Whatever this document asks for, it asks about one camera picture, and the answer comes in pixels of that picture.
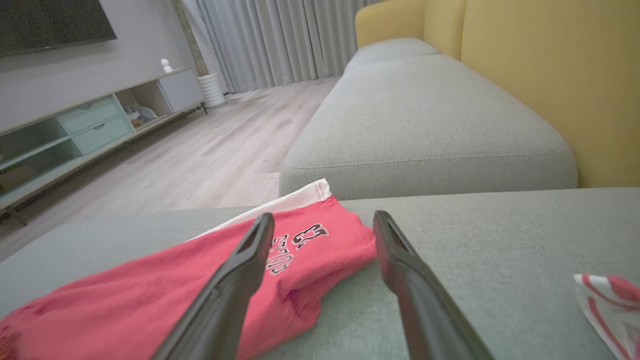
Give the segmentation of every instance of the cabinet leg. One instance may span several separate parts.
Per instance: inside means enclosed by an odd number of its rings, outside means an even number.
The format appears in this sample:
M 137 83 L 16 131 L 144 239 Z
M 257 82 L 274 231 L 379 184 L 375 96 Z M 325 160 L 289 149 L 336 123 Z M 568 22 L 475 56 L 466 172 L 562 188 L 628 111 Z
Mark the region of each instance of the cabinet leg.
M 7 208 L 9 215 L 13 216 L 16 220 L 18 220 L 18 222 L 22 225 L 22 226 L 27 226 L 27 221 L 24 220 L 20 214 L 18 214 L 18 212 L 13 208 L 13 207 L 8 207 Z

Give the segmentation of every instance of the mint green drawer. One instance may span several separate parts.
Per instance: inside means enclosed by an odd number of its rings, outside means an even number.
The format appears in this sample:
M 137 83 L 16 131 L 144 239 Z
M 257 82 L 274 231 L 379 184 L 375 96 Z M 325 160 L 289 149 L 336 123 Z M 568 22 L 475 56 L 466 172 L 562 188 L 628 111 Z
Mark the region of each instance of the mint green drawer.
M 74 136 L 76 143 L 85 155 L 130 133 L 131 129 L 122 117 L 109 120 Z
M 113 103 L 113 98 L 109 96 L 80 105 L 74 109 L 60 113 L 56 117 L 70 134 L 75 134 L 78 131 L 100 124 L 108 118 L 119 114 L 120 110 L 118 106 Z

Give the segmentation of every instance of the light wood flooring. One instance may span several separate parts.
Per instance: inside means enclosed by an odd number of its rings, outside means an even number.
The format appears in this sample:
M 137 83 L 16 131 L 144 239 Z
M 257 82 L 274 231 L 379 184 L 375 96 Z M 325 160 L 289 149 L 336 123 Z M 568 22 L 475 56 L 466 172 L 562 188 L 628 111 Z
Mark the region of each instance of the light wood flooring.
M 62 224 L 160 211 L 254 206 L 278 197 L 289 147 L 337 78 L 227 97 L 110 154 L 0 224 L 0 261 Z

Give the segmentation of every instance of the red t-shirt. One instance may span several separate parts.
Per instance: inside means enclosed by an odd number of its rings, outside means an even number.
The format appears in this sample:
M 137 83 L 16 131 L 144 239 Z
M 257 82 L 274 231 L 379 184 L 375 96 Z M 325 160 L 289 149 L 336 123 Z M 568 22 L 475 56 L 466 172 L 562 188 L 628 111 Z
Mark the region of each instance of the red t-shirt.
M 313 326 L 322 296 L 376 256 L 372 231 L 335 199 L 274 214 L 264 280 L 238 358 Z M 0 321 L 0 359 L 148 359 L 253 220 L 124 263 L 31 301 Z

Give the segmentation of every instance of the gray sofa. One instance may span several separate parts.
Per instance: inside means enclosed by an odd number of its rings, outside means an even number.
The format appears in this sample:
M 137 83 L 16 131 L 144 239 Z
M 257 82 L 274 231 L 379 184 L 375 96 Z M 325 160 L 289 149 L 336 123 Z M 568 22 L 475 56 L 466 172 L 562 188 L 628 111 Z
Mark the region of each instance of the gray sofa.
M 340 200 L 577 185 L 550 124 L 412 38 L 358 50 L 289 151 L 280 193 L 321 178 Z
M 395 218 L 497 359 L 614 359 L 573 274 L 640 284 L 640 188 L 567 189 L 577 175 L 562 137 L 460 62 L 414 39 L 359 50 L 287 155 L 280 191 L 322 177 L 365 224 L 377 209 Z M 63 225 L 0 263 L 0 318 L 246 210 Z M 325 296 L 313 329 L 262 356 L 407 357 L 377 262 Z
M 371 225 L 387 210 L 496 359 L 614 359 L 573 274 L 640 284 L 640 188 L 474 193 L 342 204 Z M 68 224 L 0 263 L 0 318 L 51 290 L 175 245 L 246 208 Z M 395 296 L 377 262 L 334 287 L 316 326 L 264 359 L 403 359 Z

